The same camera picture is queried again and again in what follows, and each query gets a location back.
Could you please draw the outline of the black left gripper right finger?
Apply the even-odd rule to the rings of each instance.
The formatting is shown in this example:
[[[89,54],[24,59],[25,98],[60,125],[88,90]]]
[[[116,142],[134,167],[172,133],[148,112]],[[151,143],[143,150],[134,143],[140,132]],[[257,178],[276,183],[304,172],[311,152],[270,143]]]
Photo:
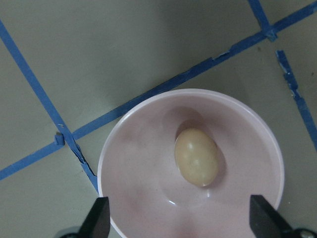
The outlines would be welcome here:
[[[294,238],[293,228],[262,195],[251,195],[249,225],[256,238]]]

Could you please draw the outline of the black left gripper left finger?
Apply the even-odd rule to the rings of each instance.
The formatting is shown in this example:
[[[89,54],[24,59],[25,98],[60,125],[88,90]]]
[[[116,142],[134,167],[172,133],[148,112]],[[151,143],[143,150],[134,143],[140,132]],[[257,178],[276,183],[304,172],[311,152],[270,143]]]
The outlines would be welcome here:
[[[99,197],[79,229],[80,238],[107,238],[110,232],[108,197]]]

